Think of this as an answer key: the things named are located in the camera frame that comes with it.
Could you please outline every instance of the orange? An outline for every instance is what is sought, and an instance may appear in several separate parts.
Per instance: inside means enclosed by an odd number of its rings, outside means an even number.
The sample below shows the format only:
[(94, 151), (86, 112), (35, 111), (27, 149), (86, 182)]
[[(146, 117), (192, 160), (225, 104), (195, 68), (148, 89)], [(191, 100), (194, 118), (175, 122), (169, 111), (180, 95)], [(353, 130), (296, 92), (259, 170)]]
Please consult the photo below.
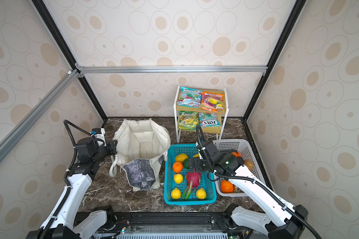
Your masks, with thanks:
[(242, 157), (242, 155), (241, 155), (241, 153), (239, 151), (237, 153), (232, 152), (231, 154), (234, 155), (235, 157)]
[(221, 192), (224, 194), (230, 194), (234, 192), (234, 185), (230, 183), (229, 181), (222, 180), (221, 182)]
[(181, 172), (182, 169), (183, 169), (183, 165), (182, 165), (182, 163), (181, 163), (180, 161), (177, 161), (177, 162), (175, 162), (175, 163), (173, 164), (173, 171), (174, 171), (175, 173)]

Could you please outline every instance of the black cable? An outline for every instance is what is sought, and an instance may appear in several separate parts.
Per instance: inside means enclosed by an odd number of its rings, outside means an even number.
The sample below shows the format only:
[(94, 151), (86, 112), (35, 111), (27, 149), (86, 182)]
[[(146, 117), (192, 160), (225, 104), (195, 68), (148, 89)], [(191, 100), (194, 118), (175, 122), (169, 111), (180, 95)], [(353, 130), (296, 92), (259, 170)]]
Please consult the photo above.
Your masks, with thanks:
[[(83, 130), (82, 128), (76, 126), (75, 124), (73, 124), (72, 122), (68, 121), (68, 120), (64, 120), (64, 126), (65, 126), (65, 129), (67, 130), (68, 132), (68, 135), (69, 135), (69, 138), (70, 138), (70, 141), (72, 141), (72, 145), (73, 145), (73, 148), (74, 148), (74, 153), (73, 153), (73, 159), (72, 161), (70, 162), (70, 165), (68, 167), (68, 171), (65, 173), (64, 175), (64, 182), (67, 184), (68, 188), (67, 188), (67, 191), (65, 192), (65, 195), (64, 197), (62, 198), (60, 204), (58, 205), (58, 207), (56, 208), (55, 212), (53, 213), (53, 216), (56, 217), (58, 215), (58, 213), (60, 212), (62, 206), (64, 205), (65, 201), (67, 201), (68, 199), (68, 196), (70, 194), (70, 191), (71, 191), (71, 184), (68, 180), (68, 173), (69, 171), (72, 169), (73, 165), (75, 164), (75, 161), (76, 161), (76, 157), (77, 157), (77, 149), (76, 149), (76, 141), (75, 139), (73, 138), (73, 135), (72, 135), (72, 132), (70, 131), (70, 128), (69, 128), (69, 125), (73, 126), (74, 128), (78, 129), (79, 131), (89, 135), (89, 136), (92, 136), (92, 134), (86, 132), (85, 130)], [(41, 232), (41, 235), (40, 235), (40, 239), (44, 239), (46, 234), (47, 234), (47, 231), (50, 229), (50, 227), (52, 226), (53, 222), (54, 222), (55, 218), (51, 218), (49, 219), (49, 222), (47, 223), (47, 225), (45, 226), (44, 230)]]
[[(196, 135), (197, 135), (197, 142), (199, 144), (199, 146), (201, 147), (201, 149), (203, 148), (202, 146), (202, 141), (205, 140), (205, 137), (203, 135), (203, 132), (202, 132), (202, 128), (201, 128), (201, 125), (200, 124), (197, 124), (196, 126)], [(207, 153), (207, 151), (205, 149), (202, 150), (205, 157), (206, 157), (206, 162), (207, 162), (207, 165), (209, 167), (209, 172), (210, 173), (213, 173), (214, 172), (214, 166), (213, 166), (213, 163), (211, 162), (211, 159), (209, 157), (209, 154)], [(218, 178), (217, 179), (211, 179), (210, 178), (210, 173), (207, 174), (207, 179), (209, 179), (210, 181), (212, 182), (215, 182), (215, 181), (218, 181)]]
[(254, 230), (249, 228), (248, 231), (249, 231), (249, 233), (248, 234), (245, 233), (245, 236), (243, 237), (243, 239), (249, 239), (251, 237), (251, 235), (253, 234)]
[[(218, 172), (214, 172), (214, 166), (213, 163), (207, 153), (207, 151), (205, 149), (202, 149), (202, 142), (201, 142), (201, 137), (199, 136), (199, 132), (201, 132), (202, 137), (203, 137), (203, 132), (201, 129), (200, 124), (197, 124), (196, 126), (196, 135), (197, 135), (197, 142), (199, 144), (199, 146), (201, 147), (201, 150), (203, 151), (205, 157), (206, 157), (206, 161), (207, 164), (209, 166), (210, 172), (213, 172), (216, 176), (221, 177), (221, 178), (227, 178), (227, 179), (238, 179), (238, 180), (246, 180), (246, 181), (250, 181), (250, 182), (254, 182), (254, 179), (249, 178), (249, 177), (242, 177), (242, 176), (232, 176), (232, 175), (223, 175), (220, 174)], [(284, 207), (285, 204), (282, 203), (282, 201), (273, 194), (273, 192), (268, 189), (265, 185), (263, 185), (262, 183), (260, 183), (259, 181), (255, 180), (255, 184), (257, 184), (258, 186), (260, 186), (267, 194), (269, 194), (281, 207)], [(317, 239), (322, 239), (321, 236), (318, 234), (318, 232), (315, 231), (315, 229), (313, 227), (311, 227), (307, 222), (305, 222), (300, 216), (298, 216), (295, 212), (293, 212), (290, 208), (286, 207), (286, 211), (288, 213), (290, 213), (293, 217), (295, 217), (300, 223), (302, 223), (308, 230), (310, 230), (310, 232), (317, 238)]]
[[(238, 180), (246, 180), (246, 181), (250, 181), (250, 182), (254, 182), (254, 179), (249, 178), (249, 177), (242, 177), (242, 176), (232, 176), (232, 175), (223, 175), (220, 174), (218, 172), (215, 172), (215, 175), (218, 177), (222, 177), (222, 178), (227, 178), (227, 179), (238, 179)], [(265, 185), (263, 185), (262, 183), (260, 183), (259, 181), (255, 180), (254, 182), (255, 184), (257, 184), (258, 186), (260, 186), (268, 195), (270, 195), (277, 203), (279, 206), (284, 207), (285, 204), (277, 197), (273, 194), (273, 192), (268, 189), (268, 187), (266, 187)], [(300, 216), (298, 216), (294, 211), (292, 211), (290, 208), (286, 207), (286, 212), (290, 213), (293, 217), (295, 217), (300, 223), (302, 223), (308, 230), (310, 230), (310, 232), (317, 238), (317, 239), (322, 239), (321, 236), (319, 235), (319, 233), (317, 231), (315, 231), (315, 229), (313, 227), (311, 227), (307, 222), (305, 222)]]
[(117, 233), (116, 235), (113, 235), (113, 236), (102, 237), (101, 239), (114, 239), (114, 238), (116, 238), (119, 234), (121, 234), (121, 233), (119, 232), (119, 233)]

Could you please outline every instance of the snack bag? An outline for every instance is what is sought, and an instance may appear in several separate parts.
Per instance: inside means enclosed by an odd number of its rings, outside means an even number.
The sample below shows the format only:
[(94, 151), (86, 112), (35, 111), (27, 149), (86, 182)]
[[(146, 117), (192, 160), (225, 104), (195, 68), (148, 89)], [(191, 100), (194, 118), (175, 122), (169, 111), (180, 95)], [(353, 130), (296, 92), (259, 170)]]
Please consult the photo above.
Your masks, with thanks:
[(199, 89), (181, 87), (181, 93), (177, 102), (178, 106), (198, 108), (200, 104), (201, 91)]
[(180, 111), (179, 115), (180, 130), (195, 130), (198, 124), (198, 112)]
[(199, 113), (201, 127), (221, 126), (216, 113)]
[(224, 109), (223, 99), (223, 94), (204, 91), (202, 92), (201, 105), (199, 107), (207, 111), (221, 111)]

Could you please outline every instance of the wallpaper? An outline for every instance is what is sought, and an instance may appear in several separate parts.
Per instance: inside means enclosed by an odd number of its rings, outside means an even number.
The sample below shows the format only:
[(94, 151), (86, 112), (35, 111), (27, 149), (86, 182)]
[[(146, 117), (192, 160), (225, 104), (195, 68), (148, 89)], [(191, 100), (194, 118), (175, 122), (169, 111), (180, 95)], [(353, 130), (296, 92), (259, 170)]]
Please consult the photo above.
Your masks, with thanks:
[(45, 0), (83, 66), (266, 65), (295, 0)]
[(261, 72), (86, 74), (108, 117), (174, 116), (178, 85), (227, 91), (229, 116), (242, 117)]
[(309, 2), (249, 127), (275, 191), (322, 238), (359, 239), (359, 0)]
[[(0, 239), (25, 238), (55, 206), (73, 158), (63, 120), (86, 131), (102, 120), (74, 80), (0, 163)], [(76, 142), (86, 137), (72, 129)]]
[(70, 67), (26, 0), (0, 0), (0, 141)]

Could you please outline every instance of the marble floor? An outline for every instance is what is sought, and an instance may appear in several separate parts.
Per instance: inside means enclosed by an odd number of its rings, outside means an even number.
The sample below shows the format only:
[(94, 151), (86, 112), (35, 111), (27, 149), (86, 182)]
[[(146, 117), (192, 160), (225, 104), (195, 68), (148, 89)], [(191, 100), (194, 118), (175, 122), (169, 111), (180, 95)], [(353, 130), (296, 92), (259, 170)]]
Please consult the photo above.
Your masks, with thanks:
[[(143, 120), (148, 118), (127, 118), (128, 120)], [(105, 140), (112, 140), (115, 131), (120, 127), (124, 118), (109, 118), (105, 124)], [(173, 117), (152, 117), (159, 125), (162, 125), (169, 131), (171, 144), (176, 144), (175, 122)], [(205, 134), (205, 138), (215, 139), (215, 135)], [(222, 139), (228, 138), (242, 138), (246, 139), (246, 135), (241, 123), (241, 118), (229, 117), (226, 121)], [(179, 143), (195, 143), (196, 134), (194, 132), (181, 133)], [(164, 195), (164, 179), (165, 179), (165, 161), (163, 161), (160, 170), (159, 189), (152, 189), (147, 191), (133, 192), (132, 187), (129, 186), (125, 172), (120, 170), (115, 177), (109, 176), (109, 169), (111, 165), (110, 157), (106, 158), (101, 164), (95, 180), (87, 190), (79, 212), (90, 212), (93, 208), (105, 205), (111, 205), (115, 212), (222, 212), (231, 203), (252, 209), (257, 212), (262, 212), (262, 209), (254, 203), (249, 197), (222, 197), (217, 194), (217, 201), (213, 204), (206, 205), (188, 205), (177, 206), (168, 205), (165, 203)]]

